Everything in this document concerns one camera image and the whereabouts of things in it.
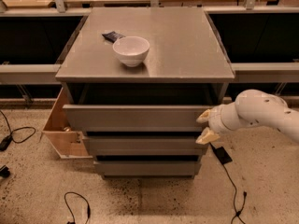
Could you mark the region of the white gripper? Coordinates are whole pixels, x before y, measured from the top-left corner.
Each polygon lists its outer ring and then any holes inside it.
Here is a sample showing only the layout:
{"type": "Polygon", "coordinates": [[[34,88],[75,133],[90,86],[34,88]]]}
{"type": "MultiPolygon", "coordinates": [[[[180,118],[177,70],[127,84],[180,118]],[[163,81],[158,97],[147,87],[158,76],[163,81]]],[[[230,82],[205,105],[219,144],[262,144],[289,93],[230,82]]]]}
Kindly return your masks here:
{"type": "Polygon", "coordinates": [[[198,123],[208,122],[196,139],[199,145],[205,145],[220,138],[219,134],[234,131],[237,128],[237,113],[234,104],[218,105],[204,111],[197,119],[198,123]]]}

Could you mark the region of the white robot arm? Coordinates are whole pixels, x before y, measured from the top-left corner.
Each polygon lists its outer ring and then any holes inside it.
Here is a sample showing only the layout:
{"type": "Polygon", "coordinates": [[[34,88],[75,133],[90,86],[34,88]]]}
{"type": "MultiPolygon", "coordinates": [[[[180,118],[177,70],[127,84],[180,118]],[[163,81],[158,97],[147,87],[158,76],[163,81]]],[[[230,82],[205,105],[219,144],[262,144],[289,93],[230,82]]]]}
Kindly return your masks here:
{"type": "Polygon", "coordinates": [[[245,90],[228,105],[217,105],[196,120],[208,123],[196,140],[205,145],[241,128],[266,126],[299,142],[299,112],[288,108],[280,97],[258,90],[245,90]]]}

